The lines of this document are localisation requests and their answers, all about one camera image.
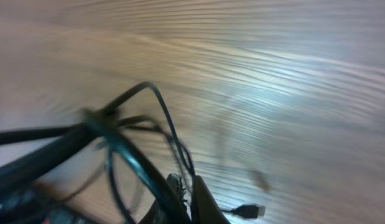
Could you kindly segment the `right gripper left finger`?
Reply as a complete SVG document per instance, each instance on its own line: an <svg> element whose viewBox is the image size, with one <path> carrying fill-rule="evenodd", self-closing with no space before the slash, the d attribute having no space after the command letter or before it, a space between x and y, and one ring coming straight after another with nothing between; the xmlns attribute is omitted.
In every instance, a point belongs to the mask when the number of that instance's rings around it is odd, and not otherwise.
<svg viewBox="0 0 385 224"><path fill-rule="evenodd" d="M183 186L182 176L176 173L170 173L166 182L175 194L177 201L183 205L184 210L187 210L186 202L184 198L186 194L186 188ZM160 203L157 199L148 210L148 212L141 219L139 224L171 224L169 216L165 211L166 206L172 205L172 202Z"/></svg>

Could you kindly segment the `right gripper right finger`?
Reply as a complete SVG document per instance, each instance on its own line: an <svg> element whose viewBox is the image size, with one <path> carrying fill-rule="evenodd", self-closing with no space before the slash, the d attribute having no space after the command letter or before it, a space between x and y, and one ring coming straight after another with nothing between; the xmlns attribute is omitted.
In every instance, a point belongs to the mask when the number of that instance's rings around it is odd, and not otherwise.
<svg viewBox="0 0 385 224"><path fill-rule="evenodd" d="M199 175L193 178L190 209L193 224L230 224Z"/></svg>

